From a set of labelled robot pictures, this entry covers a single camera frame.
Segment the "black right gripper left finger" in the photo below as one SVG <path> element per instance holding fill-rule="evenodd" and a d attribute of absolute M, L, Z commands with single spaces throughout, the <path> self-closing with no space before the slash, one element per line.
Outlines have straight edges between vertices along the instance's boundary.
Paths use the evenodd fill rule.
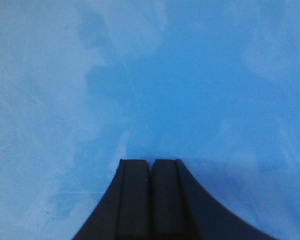
<path fill-rule="evenodd" d="M 121 159 L 115 176 L 75 240 L 150 239 L 150 170 L 140 159 Z"/>

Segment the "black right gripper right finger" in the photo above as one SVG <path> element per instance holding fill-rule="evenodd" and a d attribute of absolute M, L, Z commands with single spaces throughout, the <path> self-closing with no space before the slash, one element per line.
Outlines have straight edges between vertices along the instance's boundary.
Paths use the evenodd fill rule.
<path fill-rule="evenodd" d="M 218 202 L 180 160 L 157 159 L 151 169 L 154 240 L 271 240 Z"/>

